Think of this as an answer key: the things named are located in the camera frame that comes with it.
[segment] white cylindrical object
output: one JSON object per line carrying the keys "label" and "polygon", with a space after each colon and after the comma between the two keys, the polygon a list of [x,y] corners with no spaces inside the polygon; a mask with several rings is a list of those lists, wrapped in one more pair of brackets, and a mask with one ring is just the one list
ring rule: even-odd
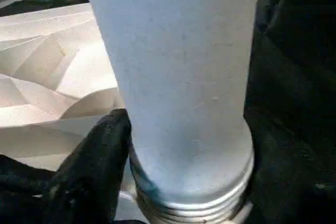
{"label": "white cylindrical object", "polygon": [[256,0],[90,0],[132,122],[145,207],[220,222],[253,166],[243,118]]}

